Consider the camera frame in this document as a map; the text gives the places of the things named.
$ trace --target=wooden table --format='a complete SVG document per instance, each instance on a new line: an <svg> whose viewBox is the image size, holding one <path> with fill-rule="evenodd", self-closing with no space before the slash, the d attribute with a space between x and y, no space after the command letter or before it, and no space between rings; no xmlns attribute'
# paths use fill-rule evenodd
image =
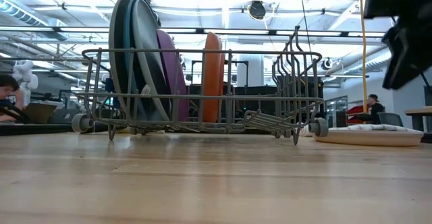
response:
<svg viewBox="0 0 432 224"><path fill-rule="evenodd" d="M432 145L301 138L0 138L0 223L430 223Z"/></svg>
<svg viewBox="0 0 432 224"><path fill-rule="evenodd" d="M423 125L423 117L432 116L432 106L426 106L420 109L407 109L405 110L405 114L411 116L412 128L414 130L420 130L424 132L425 127Z"/></svg>

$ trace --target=yellow cable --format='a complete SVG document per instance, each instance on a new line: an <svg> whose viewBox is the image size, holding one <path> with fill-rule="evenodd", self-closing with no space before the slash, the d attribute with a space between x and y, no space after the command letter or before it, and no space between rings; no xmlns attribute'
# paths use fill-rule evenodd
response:
<svg viewBox="0 0 432 224"><path fill-rule="evenodd" d="M360 0L360 19L362 22L362 33L363 33L363 113L367 113L367 86L366 86L366 33L365 33L365 19L363 18L364 13L363 0Z"/></svg>

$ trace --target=chair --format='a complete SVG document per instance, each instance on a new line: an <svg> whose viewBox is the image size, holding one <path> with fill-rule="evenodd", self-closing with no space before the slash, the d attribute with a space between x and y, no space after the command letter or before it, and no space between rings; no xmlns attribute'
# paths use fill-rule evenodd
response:
<svg viewBox="0 0 432 224"><path fill-rule="evenodd" d="M398 115L397 113L380 112L378 113L378 117L379 117L379 121L382 124L404 127L404 124L402 123L402 119L400 118L400 115Z"/></svg>

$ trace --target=black equipment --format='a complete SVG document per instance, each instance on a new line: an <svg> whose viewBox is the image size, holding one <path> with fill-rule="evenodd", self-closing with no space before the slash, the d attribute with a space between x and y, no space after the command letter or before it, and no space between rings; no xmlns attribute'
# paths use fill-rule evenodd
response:
<svg viewBox="0 0 432 224"><path fill-rule="evenodd" d="M383 37L391 51L383 87L399 89L430 67L432 0L366 0L364 18L398 17Z"/></svg>

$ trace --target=orange plate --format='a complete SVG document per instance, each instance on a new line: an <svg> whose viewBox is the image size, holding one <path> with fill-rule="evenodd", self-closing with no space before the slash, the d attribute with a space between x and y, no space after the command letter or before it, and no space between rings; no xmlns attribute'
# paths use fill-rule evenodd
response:
<svg viewBox="0 0 432 224"><path fill-rule="evenodd" d="M205 49L222 49L222 42L219 37L209 32L205 41ZM222 54L207 53L205 55L205 96L221 96L223 89L223 63L221 64ZM204 100L202 120L214 123L219 114L219 100Z"/></svg>

